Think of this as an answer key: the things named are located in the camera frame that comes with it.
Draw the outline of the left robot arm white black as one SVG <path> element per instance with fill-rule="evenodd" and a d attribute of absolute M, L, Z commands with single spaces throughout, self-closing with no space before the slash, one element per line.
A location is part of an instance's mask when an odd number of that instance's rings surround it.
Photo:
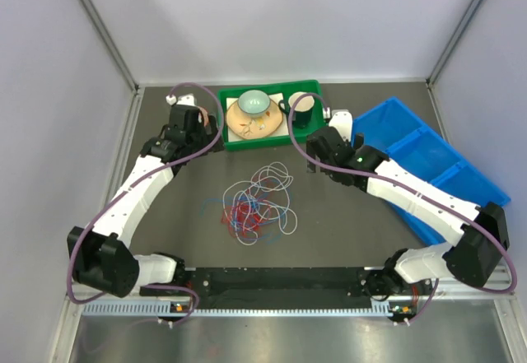
<path fill-rule="evenodd" d="M 183 165 L 222 149 L 221 125 L 191 95 L 173 97 L 168 124 L 142 147 L 135 165 L 108 207 L 67 237 L 69 282 L 125 297 L 159 284 L 169 294 L 186 287 L 182 260 L 169 254 L 134 255 L 133 235 L 156 196 Z"/>

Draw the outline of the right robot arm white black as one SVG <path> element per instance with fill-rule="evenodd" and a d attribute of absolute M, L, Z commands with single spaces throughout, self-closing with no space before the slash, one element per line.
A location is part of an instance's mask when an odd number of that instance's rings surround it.
<path fill-rule="evenodd" d="M 484 288 L 509 246 L 501 206 L 494 202 L 480 206 L 446 193 L 374 147 L 353 147 L 334 127 L 309 135 L 306 150 L 331 180 L 395 205 L 444 240 L 422 249 L 398 250 L 369 276 L 369 282 L 396 294 L 432 278 L 452 277 L 472 288 Z"/>

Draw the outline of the red patterned small bowl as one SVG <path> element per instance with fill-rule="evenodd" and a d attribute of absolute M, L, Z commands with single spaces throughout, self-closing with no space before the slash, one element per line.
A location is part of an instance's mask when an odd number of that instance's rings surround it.
<path fill-rule="evenodd" d="M 207 127 L 209 125 L 208 112 L 203 107 L 199 107 L 199 110 L 201 113 L 201 118 L 203 120 L 203 125 Z"/>

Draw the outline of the dark green mug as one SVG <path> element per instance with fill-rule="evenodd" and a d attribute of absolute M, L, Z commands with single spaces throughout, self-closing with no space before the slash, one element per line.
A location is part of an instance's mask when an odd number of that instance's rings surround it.
<path fill-rule="evenodd" d="M 289 115 L 291 113 L 291 107 L 299 97 L 301 100 L 295 107 L 292 126 L 294 128 L 306 128 L 310 123 L 313 108 L 315 106 L 315 99 L 312 95 L 306 95 L 306 93 L 302 91 L 295 92 L 289 96 L 288 100 L 280 100 L 278 102 L 278 107 L 285 115 Z"/>

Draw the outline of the green plastic tray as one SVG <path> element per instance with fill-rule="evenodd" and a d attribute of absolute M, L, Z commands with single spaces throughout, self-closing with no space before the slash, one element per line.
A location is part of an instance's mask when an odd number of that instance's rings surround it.
<path fill-rule="evenodd" d="M 272 104 L 257 118 L 244 114 L 237 100 L 249 90 L 260 90 L 268 94 Z M 280 100 L 288 100 L 295 92 L 310 92 L 321 95 L 320 84 L 316 80 L 290 81 L 256 86 L 241 86 L 221 89 L 217 93 L 225 115 L 222 136 L 228 151 L 243 151 L 263 147 L 276 147 L 291 144 L 288 134 L 287 116 L 279 109 Z"/>

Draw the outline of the blue plastic divided bin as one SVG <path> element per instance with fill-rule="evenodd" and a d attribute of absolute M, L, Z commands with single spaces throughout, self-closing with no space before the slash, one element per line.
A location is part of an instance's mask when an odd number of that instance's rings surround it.
<path fill-rule="evenodd" d="M 511 198 L 459 154 L 409 107 L 391 97 L 353 121 L 352 133 L 433 186 L 483 207 Z"/>

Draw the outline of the light blue ceramic bowl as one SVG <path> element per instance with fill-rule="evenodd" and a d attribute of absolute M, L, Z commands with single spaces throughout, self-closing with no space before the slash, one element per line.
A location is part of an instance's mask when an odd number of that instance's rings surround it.
<path fill-rule="evenodd" d="M 251 117 L 259 117 L 264 114 L 271 105 L 271 99 L 263 91 L 249 90 L 240 95 L 237 100 L 242 112 Z"/>

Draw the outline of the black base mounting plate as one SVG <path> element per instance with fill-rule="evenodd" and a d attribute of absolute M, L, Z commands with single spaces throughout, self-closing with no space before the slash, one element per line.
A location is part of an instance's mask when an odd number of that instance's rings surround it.
<path fill-rule="evenodd" d="M 336 268 L 195 268 L 174 286 L 197 293 L 200 309 L 355 309 L 370 298 L 429 296 L 432 285 L 391 281 L 381 270 Z"/>

